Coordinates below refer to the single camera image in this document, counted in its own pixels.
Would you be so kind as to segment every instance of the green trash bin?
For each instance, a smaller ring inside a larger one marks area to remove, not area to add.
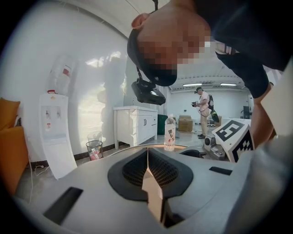
[[[157,134],[165,134],[165,121],[168,119],[167,115],[157,115]]]

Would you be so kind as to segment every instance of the water bottle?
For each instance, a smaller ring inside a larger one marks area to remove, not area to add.
[[[173,151],[175,145],[175,128],[176,121],[173,119],[173,114],[168,115],[165,121],[165,150]]]

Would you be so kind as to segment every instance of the orange chair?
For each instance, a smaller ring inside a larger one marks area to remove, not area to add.
[[[0,179],[11,195],[28,163],[23,127],[13,127],[19,103],[0,99]]]

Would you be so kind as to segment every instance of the baseboard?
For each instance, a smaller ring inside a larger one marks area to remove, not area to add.
[[[119,142],[119,146],[124,145],[124,144],[126,144],[126,143]],[[111,144],[111,145],[105,146],[105,147],[103,147],[103,152],[106,152],[106,151],[111,150],[111,149],[114,149],[114,148],[115,148],[115,144]],[[80,153],[80,154],[75,154],[73,156],[74,156],[75,161],[77,161],[77,160],[81,160],[81,159],[87,158],[88,157],[88,153],[87,152],[84,152],[84,153]],[[49,166],[47,160],[37,161],[37,162],[31,162],[31,165],[32,165],[32,169],[33,170],[36,168],[36,166],[43,166],[43,167],[48,167]]]

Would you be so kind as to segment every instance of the trash can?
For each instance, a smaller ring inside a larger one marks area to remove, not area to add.
[[[90,160],[103,158],[103,143],[101,141],[90,141],[86,143]]]
[[[157,115],[157,134],[165,135],[165,121],[168,119],[167,115]]]

